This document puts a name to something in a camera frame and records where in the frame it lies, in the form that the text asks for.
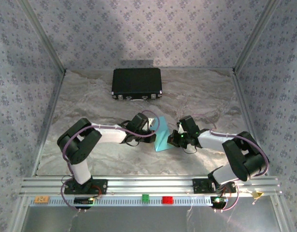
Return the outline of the black right controller box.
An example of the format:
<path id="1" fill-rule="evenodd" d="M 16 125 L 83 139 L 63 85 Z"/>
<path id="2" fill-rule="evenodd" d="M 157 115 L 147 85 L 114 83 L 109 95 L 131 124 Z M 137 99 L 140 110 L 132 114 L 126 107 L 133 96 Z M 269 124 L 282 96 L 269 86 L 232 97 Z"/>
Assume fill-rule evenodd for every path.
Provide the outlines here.
<path id="1" fill-rule="evenodd" d="M 222 210 L 226 207 L 228 198 L 227 197 L 211 197 L 212 208 Z"/>

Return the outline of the aluminium frame bar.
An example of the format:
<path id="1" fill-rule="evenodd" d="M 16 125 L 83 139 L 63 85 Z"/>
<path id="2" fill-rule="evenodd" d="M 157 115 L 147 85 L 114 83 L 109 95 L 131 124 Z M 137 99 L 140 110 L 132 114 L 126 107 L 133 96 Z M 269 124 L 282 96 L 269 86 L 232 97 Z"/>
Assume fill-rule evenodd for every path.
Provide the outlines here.
<path id="1" fill-rule="evenodd" d="M 245 96 L 243 95 L 241 84 L 239 82 L 239 79 L 238 79 L 234 69 L 232 69 L 232 79 L 233 79 L 233 85 L 234 85 L 235 91 L 238 96 L 240 108 L 242 111 L 242 118 L 243 118 L 244 124 L 247 128 L 247 131 L 252 135 L 252 137 L 257 142 L 257 144 L 259 145 L 261 150 L 263 152 L 265 152 L 265 150 L 261 146 L 261 143 L 258 141 L 258 136 L 255 134 L 255 129 L 253 126 L 252 117 L 250 116 L 250 110 L 247 105 L 247 100 L 246 100 Z"/>
<path id="2" fill-rule="evenodd" d="M 269 20 L 273 16 L 276 8 L 280 4 L 281 0 L 267 0 L 263 11 L 259 15 L 259 19 L 257 20 L 248 40 L 242 49 L 239 57 L 237 58 L 235 65 L 233 66 L 233 73 L 239 74 L 242 70 L 243 66 L 245 65 L 247 59 L 251 55 L 254 47 L 256 46 L 257 42 L 260 39 L 261 34 L 263 33 L 264 29 L 266 28 Z"/>
<path id="3" fill-rule="evenodd" d="M 40 157 L 42 155 L 42 150 L 43 150 L 43 147 L 45 145 L 45 142 L 46 142 L 49 130 L 50 130 L 55 107 L 57 105 L 57 100 L 59 98 L 61 86 L 62 86 L 65 75 L 66 75 L 66 69 L 64 69 L 63 72 L 59 74 L 58 80 L 55 82 L 54 89 L 51 93 L 51 98 L 50 98 L 49 103 L 46 108 L 46 114 L 42 121 L 41 131 L 38 135 L 37 144 L 36 144 L 36 147 L 32 153 L 33 160 L 31 161 L 31 164 L 33 166 L 32 166 L 32 171 L 29 174 L 29 177 L 36 176 L 36 173 L 37 173 L 37 170 L 39 167 L 39 163 L 40 163 Z"/>
<path id="4" fill-rule="evenodd" d="M 43 29 L 40 21 L 37 18 L 37 15 L 35 14 L 32 6 L 30 5 L 28 0 L 16 0 L 18 4 L 20 5 L 21 9 L 23 10 L 24 14 L 26 15 L 28 21 L 32 25 L 32 27 L 35 30 L 36 35 L 38 36 L 39 41 L 42 43 L 45 51 L 48 53 L 49 57 L 51 58 L 52 62 L 54 63 L 54 66 L 56 69 L 62 73 L 65 74 L 65 68 L 63 67 L 62 62 L 60 61 L 56 51 L 54 50 L 54 47 L 49 39 L 49 37 L 46 35 L 45 30 Z"/>

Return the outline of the black controller box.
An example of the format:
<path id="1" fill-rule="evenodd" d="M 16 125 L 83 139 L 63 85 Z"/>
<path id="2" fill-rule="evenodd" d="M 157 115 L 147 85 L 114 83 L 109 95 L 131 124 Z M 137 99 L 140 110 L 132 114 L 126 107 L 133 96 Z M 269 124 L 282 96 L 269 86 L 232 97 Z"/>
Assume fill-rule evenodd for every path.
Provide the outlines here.
<path id="1" fill-rule="evenodd" d="M 211 197 L 212 208 L 222 210 L 226 207 L 228 198 L 227 197 Z"/>
<path id="2" fill-rule="evenodd" d="M 93 198 L 75 197 L 73 200 L 73 204 L 75 205 L 76 209 L 83 209 L 83 210 L 90 209 L 93 203 L 94 203 Z"/>

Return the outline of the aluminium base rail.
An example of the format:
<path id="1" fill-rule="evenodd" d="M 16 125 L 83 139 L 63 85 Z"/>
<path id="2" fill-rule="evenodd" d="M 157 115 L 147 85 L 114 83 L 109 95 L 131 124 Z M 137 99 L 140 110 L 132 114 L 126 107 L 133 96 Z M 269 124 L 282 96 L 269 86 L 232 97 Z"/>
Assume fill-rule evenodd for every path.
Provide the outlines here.
<path id="1" fill-rule="evenodd" d="M 191 196 L 199 180 L 207 180 L 205 176 L 192 175 L 119 175 L 119 176 L 94 176 L 100 182 L 100 188 L 106 188 L 105 196 Z M 60 194 L 62 182 L 67 177 L 38 176 L 25 178 L 22 181 L 19 194 L 21 196 Z M 275 176 L 254 177 L 246 182 L 236 181 L 243 197 L 251 197 L 252 193 L 259 192 L 264 196 L 281 195 L 283 193 L 279 180 Z"/>

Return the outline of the black briefcase with metal corners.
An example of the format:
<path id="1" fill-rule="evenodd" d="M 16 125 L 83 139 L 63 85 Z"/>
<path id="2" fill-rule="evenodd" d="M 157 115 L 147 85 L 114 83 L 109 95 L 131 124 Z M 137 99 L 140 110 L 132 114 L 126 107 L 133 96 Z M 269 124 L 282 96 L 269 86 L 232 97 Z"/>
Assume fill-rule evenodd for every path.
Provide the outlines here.
<path id="1" fill-rule="evenodd" d="M 113 71 L 111 96 L 115 100 L 154 100 L 162 95 L 159 68 L 125 68 Z"/>

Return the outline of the black left controller box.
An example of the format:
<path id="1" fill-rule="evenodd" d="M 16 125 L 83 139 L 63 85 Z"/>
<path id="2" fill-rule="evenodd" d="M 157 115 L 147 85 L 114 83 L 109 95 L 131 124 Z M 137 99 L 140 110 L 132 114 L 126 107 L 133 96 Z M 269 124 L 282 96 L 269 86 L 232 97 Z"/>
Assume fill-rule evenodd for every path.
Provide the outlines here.
<path id="1" fill-rule="evenodd" d="M 73 200 L 73 204 L 75 205 L 76 209 L 83 209 L 83 210 L 90 209 L 93 203 L 94 203 L 93 198 L 75 197 Z"/>

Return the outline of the light blue paper sheet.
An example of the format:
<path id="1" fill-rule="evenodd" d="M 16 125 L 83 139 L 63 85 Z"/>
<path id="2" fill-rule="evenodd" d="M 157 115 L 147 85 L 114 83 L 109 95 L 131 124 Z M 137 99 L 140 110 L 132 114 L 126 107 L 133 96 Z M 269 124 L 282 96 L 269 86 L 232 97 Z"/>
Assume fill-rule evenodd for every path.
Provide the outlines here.
<path id="1" fill-rule="evenodd" d="M 160 125 L 156 131 L 156 140 L 154 141 L 155 151 L 165 151 L 174 148 L 173 145 L 167 143 L 170 136 L 170 130 L 168 128 L 166 119 L 163 116 L 159 117 Z"/>

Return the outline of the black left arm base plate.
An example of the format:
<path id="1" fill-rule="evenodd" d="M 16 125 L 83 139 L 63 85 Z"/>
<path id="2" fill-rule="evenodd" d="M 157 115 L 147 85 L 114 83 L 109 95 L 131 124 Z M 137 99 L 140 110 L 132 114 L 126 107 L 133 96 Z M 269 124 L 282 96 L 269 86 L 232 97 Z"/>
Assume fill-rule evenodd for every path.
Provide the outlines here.
<path id="1" fill-rule="evenodd" d="M 75 179 L 68 180 L 64 193 L 67 195 L 98 195 L 106 194 L 107 192 L 107 179 L 90 179 L 84 184 L 80 185 Z"/>

